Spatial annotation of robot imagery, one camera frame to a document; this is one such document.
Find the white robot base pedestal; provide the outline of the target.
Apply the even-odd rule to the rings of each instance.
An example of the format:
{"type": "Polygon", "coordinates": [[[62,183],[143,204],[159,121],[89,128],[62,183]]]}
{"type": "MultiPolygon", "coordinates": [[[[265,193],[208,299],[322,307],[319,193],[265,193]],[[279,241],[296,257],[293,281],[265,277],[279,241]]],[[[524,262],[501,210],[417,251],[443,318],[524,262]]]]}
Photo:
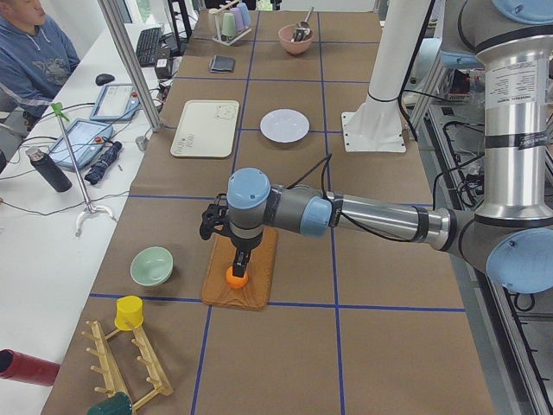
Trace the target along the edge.
{"type": "Polygon", "coordinates": [[[347,152],[406,151],[398,100],[433,7],[430,0],[389,3],[365,102],[342,114],[347,152]]]}

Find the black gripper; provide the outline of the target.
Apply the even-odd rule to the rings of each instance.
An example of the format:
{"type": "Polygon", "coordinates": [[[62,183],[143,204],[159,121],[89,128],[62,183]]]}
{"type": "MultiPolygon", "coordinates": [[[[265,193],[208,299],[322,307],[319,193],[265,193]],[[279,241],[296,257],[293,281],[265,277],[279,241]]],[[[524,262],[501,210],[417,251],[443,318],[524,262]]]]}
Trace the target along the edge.
{"type": "Polygon", "coordinates": [[[246,273],[251,251],[257,248],[262,241],[262,226],[242,228],[235,224],[230,225],[231,242],[236,248],[232,262],[232,275],[243,277],[246,273]]]}

